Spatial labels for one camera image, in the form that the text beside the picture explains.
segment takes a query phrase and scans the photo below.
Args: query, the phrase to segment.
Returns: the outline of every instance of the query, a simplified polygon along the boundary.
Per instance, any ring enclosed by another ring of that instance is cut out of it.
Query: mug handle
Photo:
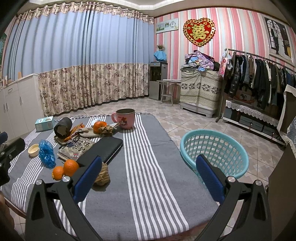
[[[111,115],[111,119],[112,119],[112,121],[114,122],[114,123],[117,123],[118,121],[116,120],[117,118],[116,118],[116,113],[114,112],[114,113],[112,113],[112,115]]]

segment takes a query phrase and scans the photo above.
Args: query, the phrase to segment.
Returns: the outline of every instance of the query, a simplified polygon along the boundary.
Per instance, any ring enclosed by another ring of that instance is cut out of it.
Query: gold chinese character
[[[209,31],[205,30],[205,26],[203,24],[200,24],[199,26],[195,25],[192,27],[192,33],[190,34],[194,40],[198,39],[205,39],[206,34],[208,34]]]

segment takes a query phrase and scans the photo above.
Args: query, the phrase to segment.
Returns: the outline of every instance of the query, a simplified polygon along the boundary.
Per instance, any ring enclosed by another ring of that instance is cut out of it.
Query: small white bowl
[[[39,144],[34,144],[34,145],[30,146],[28,153],[30,156],[35,157],[39,154],[39,150],[40,150]]]

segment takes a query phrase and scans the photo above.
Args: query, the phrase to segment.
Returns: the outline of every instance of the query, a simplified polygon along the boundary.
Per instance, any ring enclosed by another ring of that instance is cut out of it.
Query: cabinet door
[[[24,115],[22,113],[22,108],[20,106],[20,96],[18,91],[14,91],[8,96],[6,96],[5,102],[10,124],[15,136],[19,137],[29,132],[24,119]]]
[[[26,79],[18,82],[20,105],[29,131],[35,129],[37,119],[43,118],[37,104],[34,79]]]
[[[8,140],[15,138],[5,106],[4,90],[0,91],[0,132],[6,132]]]

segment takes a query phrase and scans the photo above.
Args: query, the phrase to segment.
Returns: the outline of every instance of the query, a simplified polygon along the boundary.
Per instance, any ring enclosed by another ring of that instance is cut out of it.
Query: blue curtain
[[[41,15],[16,23],[3,76],[16,80],[70,66],[153,61],[154,25],[136,18],[84,11]]]

